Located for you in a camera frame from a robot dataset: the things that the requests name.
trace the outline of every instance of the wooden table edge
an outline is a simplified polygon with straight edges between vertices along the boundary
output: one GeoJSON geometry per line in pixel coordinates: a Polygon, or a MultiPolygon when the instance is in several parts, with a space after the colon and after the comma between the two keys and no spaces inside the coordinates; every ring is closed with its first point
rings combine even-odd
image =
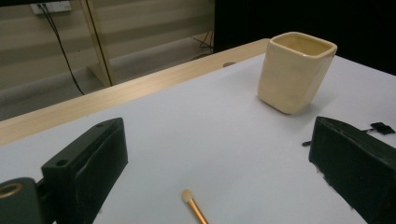
{"type": "Polygon", "coordinates": [[[268,42],[269,39],[264,38],[57,105],[2,120],[0,121],[0,146],[216,71],[225,63],[238,63],[263,54],[268,42]]]}

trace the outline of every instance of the cream ceramic cup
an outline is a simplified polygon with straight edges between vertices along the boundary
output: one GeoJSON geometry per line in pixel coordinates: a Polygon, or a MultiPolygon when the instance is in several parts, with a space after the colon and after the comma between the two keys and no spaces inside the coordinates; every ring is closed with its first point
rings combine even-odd
{"type": "Polygon", "coordinates": [[[271,38],[259,98],[285,114],[301,111],[315,97],[336,51],[334,43],[298,32],[271,38]]]}

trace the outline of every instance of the white tabletop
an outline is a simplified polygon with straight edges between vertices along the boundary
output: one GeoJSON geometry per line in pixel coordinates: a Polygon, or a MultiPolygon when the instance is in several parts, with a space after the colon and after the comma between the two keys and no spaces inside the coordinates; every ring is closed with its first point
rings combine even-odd
{"type": "MultiPolygon", "coordinates": [[[[316,116],[396,127],[396,77],[335,57],[312,104],[284,115],[257,97],[264,55],[0,148],[0,182],[30,176],[96,123],[124,119],[129,164],[95,223],[365,223],[308,161],[316,116]]],[[[396,147],[396,135],[372,136],[396,147]]]]}

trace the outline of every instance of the electrical outlet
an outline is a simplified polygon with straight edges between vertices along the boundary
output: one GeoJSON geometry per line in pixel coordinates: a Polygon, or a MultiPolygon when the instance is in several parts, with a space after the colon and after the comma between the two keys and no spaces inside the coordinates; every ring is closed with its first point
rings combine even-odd
{"type": "Polygon", "coordinates": [[[36,15],[43,14],[43,10],[38,5],[41,5],[42,7],[45,5],[49,13],[72,10],[70,1],[31,4],[30,7],[36,15]]]}

